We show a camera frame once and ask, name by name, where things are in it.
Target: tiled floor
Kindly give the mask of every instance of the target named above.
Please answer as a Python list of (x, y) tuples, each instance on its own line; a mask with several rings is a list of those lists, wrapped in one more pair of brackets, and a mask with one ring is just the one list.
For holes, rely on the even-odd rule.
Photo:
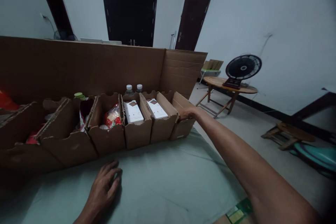
[[(198, 87), (204, 86), (198, 86), (198, 83), (195, 85), (189, 99), (193, 104), (196, 104), (208, 91), (208, 89), (197, 89)], [(221, 104), (226, 104), (230, 97), (214, 90), (212, 91), (211, 99)], [(206, 106), (214, 111), (220, 109), (220, 106), (212, 102)], [(298, 157), (289, 152), (279, 150), (277, 143), (260, 137), (267, 130), (274, 127), (278, 120), (239, 101), (236, 101), (230, 115), (227, 115), (227, 110), (225, 110), (216, 120), (244, 139), (318, 212), (323, 212), (329, 196), (331, 196), (333, 182), (319, 174)], [(215, 148), (198, 123), (195, 124), (195, 128)]]

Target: fan grille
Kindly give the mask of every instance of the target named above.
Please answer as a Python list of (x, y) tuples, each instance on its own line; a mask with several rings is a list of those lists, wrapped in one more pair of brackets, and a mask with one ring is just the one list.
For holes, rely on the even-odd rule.
[(231, 60), (225, 72), (231, 79), (245, 80), (257, 74), (260, 68), (261, 59), (258, 56), (247, 54)]

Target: hand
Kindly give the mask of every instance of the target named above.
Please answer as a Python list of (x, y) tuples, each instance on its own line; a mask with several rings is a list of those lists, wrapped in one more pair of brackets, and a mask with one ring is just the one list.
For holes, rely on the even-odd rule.
[(197, 110), (198, 110), (197, 107), (185, 107), (178, 110), (178, 113), (180, 114), (180, 120), (193, 118), (197, 113)]
[[(95, 223), (101, 217), (102, 213), (112, 204), (116, 191), (120, 184), (121, 169), (114, 168), (118, 166), (118, 161), (105, 164), (97, 174), (94, 180), (87, 202), (74, 224)], [(109, 186), (110, 181), (118, 174), (117, 178)]]

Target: bottle cap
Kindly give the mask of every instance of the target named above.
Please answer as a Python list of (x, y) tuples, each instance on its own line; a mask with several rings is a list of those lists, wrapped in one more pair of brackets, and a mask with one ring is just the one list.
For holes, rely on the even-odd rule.
[(75, 93), (75, 97), (76, 98), (82, 98), (84, 95), (83, 95), (83, 93), (81, 93), (81, 92), (79, 92), (79, 93)]

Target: fan base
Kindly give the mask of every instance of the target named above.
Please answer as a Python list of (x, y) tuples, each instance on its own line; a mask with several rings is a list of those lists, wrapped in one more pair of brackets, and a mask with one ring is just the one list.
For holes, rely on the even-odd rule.
[(241, 80), (231, 79), (230, 77), (223, 83), (223, 86), (233, 88), (233, 89), (240, 89)]

